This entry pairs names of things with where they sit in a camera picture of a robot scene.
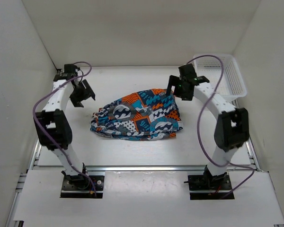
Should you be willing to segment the colourful patterned shorts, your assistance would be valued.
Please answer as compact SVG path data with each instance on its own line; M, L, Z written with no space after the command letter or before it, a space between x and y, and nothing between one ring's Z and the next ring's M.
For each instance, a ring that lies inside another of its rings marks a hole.
M111 139L169 139L183 129L173 94L152 88L119 98L92 115L90 130Z

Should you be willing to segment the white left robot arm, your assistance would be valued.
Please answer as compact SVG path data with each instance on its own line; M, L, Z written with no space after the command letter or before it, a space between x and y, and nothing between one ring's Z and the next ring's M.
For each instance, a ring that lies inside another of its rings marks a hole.
M62 166L63 175L79 189L95 189L83 162L79 160L72 143L71 126L65 115L67 103L82 107L82 101L95 98L95 93L83 76L73 73L56 75L53 89L33 107L33 119L40 144L52 151Z

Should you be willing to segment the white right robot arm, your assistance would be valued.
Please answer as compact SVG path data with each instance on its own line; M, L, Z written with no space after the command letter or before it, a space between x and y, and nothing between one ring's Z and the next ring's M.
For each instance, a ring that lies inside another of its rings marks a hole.
M237 150L249 139L249 116L245 108L236 108L216 93L204 77L195 77L191 81L182 80L171 75L167 86L167 95L173 94L183 100L191 101L193 97L203 103L197 118L197 136L200 147L209 163L203 173L203 183L208 189L214 189L225 178L227 166ZM200 121L207 108L216 119L213 156L205 151L201 141Z

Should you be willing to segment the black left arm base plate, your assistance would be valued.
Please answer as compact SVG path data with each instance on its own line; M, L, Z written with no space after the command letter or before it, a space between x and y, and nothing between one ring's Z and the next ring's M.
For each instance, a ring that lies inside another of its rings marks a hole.
M80 198L80 199L102 199L105 184L104 175L89 175L94 184L82 175L67 175L64 171L63 182L61 187L61 198Z

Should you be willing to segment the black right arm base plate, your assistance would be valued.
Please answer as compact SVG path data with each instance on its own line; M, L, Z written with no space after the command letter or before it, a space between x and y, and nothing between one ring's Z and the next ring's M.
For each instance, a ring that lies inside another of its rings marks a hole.
M188 175L184 183L188 184L190 200L233 200L229 175L217 183L206 183L203 175Z

